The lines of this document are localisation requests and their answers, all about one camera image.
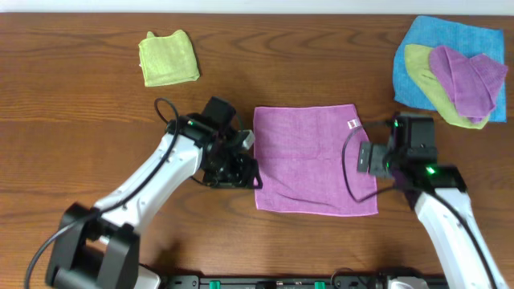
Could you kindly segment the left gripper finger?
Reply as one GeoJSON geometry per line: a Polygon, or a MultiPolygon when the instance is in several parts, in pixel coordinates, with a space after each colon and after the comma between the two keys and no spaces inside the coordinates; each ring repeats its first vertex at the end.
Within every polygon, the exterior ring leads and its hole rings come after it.
{"type": "Polygon", "coordinates": [[[255,134],[251,129],[239,130],[236,134],[235,147],[240,152],[246,152],[251,149],[255,143],[255,134]]]}
{"type": "Polygon", "coordinates": [[[256,159],[244,156],[240,185],[246,189],[262,189],[263,182],[259,173],[259,164],[256,159]]]}

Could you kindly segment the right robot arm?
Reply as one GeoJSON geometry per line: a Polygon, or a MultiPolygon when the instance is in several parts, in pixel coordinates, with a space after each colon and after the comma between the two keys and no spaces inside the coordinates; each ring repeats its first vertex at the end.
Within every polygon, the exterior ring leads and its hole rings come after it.
{"type": "Polygon", "coordinates": [[[357,170],[395,180],[429,234],[450,288],[507,288],[471,208],[467,186],[453,165],[437,163],[437,149],[361,142],[357,170]]]}

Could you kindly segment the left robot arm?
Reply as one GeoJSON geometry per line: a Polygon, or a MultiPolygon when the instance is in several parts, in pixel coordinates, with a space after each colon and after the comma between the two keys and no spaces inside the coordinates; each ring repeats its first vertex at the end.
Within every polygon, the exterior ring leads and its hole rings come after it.
{"type": "Polygon", "coordinates": [[[45,282],[54,288],[159,288],[161,276],[140,263],[141,236],[171,194],[197,171],[211,188],[259,189],[251,130],[231,118],[189,114],[171,120],[154,153],[93,207],[64,213],[45,282]]]}

